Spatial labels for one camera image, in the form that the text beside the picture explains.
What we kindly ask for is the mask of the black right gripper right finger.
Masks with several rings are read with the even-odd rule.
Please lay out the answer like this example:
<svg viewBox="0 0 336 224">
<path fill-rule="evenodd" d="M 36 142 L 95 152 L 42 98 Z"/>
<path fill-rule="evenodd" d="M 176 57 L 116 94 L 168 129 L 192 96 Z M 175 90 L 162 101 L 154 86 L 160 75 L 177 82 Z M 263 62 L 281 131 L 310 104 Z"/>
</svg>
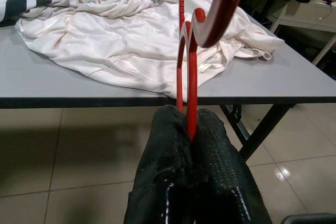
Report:
<svg viewBox="0 0 336 224">
<path fill-rule="evenodd" d="M 250 169 L 230 142 L 224 122 L 200 109 L 191 154 L 196 224 L 272 224 Z"/>
</svg>

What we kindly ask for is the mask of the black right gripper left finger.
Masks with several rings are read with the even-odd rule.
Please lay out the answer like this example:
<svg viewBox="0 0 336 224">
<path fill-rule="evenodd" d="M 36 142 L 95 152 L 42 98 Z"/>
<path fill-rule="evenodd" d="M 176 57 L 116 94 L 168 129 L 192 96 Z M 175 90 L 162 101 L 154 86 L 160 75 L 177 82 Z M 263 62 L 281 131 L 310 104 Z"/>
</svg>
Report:
<svg viewBox="0 0 336 224">
<path fill-rule="evenodd" d="M 124 224 L 192 224 L 192 170 L 184 114 L 173 105 L 158 108 L 128 196 Z"/>
</svg>

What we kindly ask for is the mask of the red plastic hanger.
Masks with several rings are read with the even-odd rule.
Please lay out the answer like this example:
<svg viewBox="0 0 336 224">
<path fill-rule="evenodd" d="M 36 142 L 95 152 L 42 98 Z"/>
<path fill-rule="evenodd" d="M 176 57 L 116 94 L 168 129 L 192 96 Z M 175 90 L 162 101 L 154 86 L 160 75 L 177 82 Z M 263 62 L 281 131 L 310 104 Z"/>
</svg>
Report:
<svg viewBox="0 0 336 224">
<path fill-rule="evenodd" d="M 197 48 L 215 45 L 226 31 L 240 0 L 213 0 L 208 13 L 196 8 L 185 20 L 185 0 L 179 0 L 179 50 L 176 69 L 176 107 L 183 110 L 182 63 L 187 55 L 186 130 L 192 141 L 197 128 Z"/>
</svg>

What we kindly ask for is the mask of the black folding table legs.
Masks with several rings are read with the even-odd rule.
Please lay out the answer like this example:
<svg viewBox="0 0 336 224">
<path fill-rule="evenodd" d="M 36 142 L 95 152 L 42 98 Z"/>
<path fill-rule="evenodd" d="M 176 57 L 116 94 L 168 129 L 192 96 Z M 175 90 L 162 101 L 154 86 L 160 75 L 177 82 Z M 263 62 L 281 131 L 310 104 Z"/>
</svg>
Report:
<svg viewBox="0 0 336 224">
<path fill-rule="evenodd" d="M 258 147 L 263 143 L 270 132 L 285 116 L 285 114 L 294 107 L 293 104 L 274 104 L 259 122 L 254 131 L 250 134 L 244 126 L 241 117 L 241 105 L 220 105 L 219 106 L 226 116 L 229 124 L 233 128 L 242 147 L 239 150 L 240 156 L 244 161 L 253 155 Z"/>
</svg>

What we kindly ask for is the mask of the large cream white garment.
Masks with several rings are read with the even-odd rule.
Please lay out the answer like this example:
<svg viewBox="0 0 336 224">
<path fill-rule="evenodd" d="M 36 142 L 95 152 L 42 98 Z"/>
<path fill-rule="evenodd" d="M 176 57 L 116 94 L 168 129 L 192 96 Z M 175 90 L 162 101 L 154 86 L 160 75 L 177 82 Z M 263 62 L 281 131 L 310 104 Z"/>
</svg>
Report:
<svg viewBox="0 0 336 224">
<path fill-rule="evenodd" d="M 176 97 L 179 0 L 60 0 L 15 28 L 28 49 L 113 86 Z"/>
</svg>

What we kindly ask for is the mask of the white side table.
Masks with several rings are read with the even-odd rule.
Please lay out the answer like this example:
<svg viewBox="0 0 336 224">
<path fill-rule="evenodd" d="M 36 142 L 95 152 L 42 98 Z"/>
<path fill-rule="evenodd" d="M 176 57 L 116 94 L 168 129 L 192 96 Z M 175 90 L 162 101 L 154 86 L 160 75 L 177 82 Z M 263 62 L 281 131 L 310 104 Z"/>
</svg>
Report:
<svg viewBox="0 0 336 224">
<path fill-rule="evenodd" d="M 327 4 L 324 1 L 300 3 L 290 0 L 279 2 L 271 8 L 267 18 L 272 22 L 269 28 L 272 33 L 275 33 L 281 25 L 333 33 L 333 37 L 329 39 L 312 62 L 315 66 L 336 44 L 336 4 Z"/>
</svg>

